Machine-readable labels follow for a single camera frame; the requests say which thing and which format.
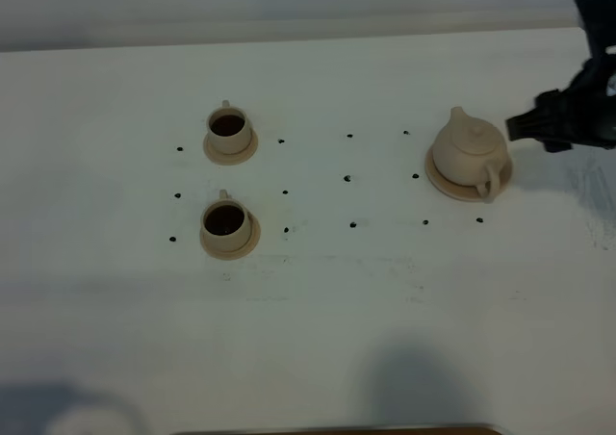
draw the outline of white table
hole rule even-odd
[[[452,106],[503,129],[586,58],[574,29],[0,55],[0,401],[27,384],[43,420],[70,385],[156,435],[615,431],[616,152],[512,143],[492,205],[423,166]],[[223,99],[260,139],[239,166],[201,146]],[[222,188],[262,226],[235,262],[197,237]]]

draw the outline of coffee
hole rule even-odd
[[[221,206],[212,211],[203,222],[205,229],[216,236],[235,233],[244,223],[244,211],[235,206]]]
[[[214,122],[210,129],[221,137],[231,137],[237,134],[244,127],[244,120],[238,115],[222,115]]]

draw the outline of cup handle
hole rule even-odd
[[[501,188],[500,171],[497,170],[497,165],[494,163],[488,164],[485,168],[488,172],[488,183],[490,185],[489,187],[487,187],[485,183],[477,185],[477,192],[485,202],[492,202],[497,197],[499,189]]]

